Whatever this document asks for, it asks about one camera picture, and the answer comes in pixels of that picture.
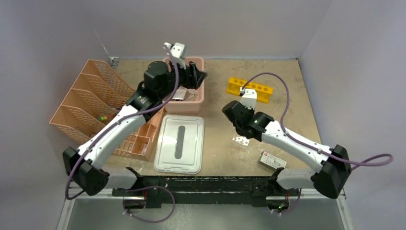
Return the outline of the clear plastic well plate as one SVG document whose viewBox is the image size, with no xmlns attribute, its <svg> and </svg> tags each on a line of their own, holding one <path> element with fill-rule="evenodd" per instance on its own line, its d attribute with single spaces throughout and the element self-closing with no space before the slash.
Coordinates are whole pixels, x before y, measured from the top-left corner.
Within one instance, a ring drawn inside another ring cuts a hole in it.
<svg viewBox="0 0 406 230">
<path fill-rule="evenodd" d="M 241 148 L 247 148 L 249 145 L 249 139 L 239 135 L 234 135 L 232 138 L 232 142 L 234 145 L 239 146 Z"/>
</svg>

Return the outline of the white plastic bin lid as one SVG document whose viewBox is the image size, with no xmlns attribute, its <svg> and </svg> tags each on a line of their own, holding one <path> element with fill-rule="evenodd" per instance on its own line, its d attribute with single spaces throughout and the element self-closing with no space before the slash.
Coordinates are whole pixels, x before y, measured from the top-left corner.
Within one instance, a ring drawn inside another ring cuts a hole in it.
<svg viewBox="0 0 406 230">
<path fill-rule="evenodd" d="M 205 121 L 199 116 L 165 115 L 154 168 L 158 172 L 197 174 L 203 158 Z"/>
</svg>

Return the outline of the small white sachet packet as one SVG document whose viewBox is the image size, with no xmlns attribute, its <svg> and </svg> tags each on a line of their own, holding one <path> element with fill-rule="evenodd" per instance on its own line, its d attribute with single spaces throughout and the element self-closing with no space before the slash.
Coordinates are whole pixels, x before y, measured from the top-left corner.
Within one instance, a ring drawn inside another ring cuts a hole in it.
<svg viewBox="0 0 406 230">
<path fill-rule="evenodd" d="M 186 95 L 188 93 L 188 89 L 186 88 L 178 88 L 172 97 L 173 101 L 183 101 L 186 98 Z"/>
</svg>

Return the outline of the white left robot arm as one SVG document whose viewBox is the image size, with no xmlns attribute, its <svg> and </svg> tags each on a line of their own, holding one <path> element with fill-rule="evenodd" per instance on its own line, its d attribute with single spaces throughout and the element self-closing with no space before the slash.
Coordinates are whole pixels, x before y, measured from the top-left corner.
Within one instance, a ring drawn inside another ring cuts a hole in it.
<svg viewBox="0 0 406 230">
<path fill-rule="evenodd" d="M 63 151 L 62 158 L 68 175 L 66 199 L 76 198 L 75 195 L 69 196 L 71 182 L 82 189 L 80 195 L 86 193 L 93 196 L 104 189 L 110 175 L 102 167 L 116 148 L 170 102 L 180 86 L 198 89 L 207 75 L 192 61 L 187 65 L 175 61 L 169 64 L 164 61 L 150 63 L 143 74 L 143 81 L 118 115 L 85 144 Z"/>
</svg>

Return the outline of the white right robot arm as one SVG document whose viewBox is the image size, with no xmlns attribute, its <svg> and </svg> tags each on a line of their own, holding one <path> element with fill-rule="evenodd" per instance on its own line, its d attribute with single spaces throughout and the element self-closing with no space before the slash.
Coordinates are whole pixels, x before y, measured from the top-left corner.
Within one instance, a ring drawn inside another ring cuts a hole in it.
<svg viewBox="0 0 406 230">
<path fill-rule="evenodd" d="M 238 101 L 231 101 L 222 109 L 237 134 L 276 146 L 298 158 L 308 169 L 277 169 L 269 181 L 269 189 L 280 195 L 288 189 L 309 188 L 336 199 L 351 174 L 347 150 L 318 144 L 288 129 L 273 117 L 248 109 Z"/>
</svg>

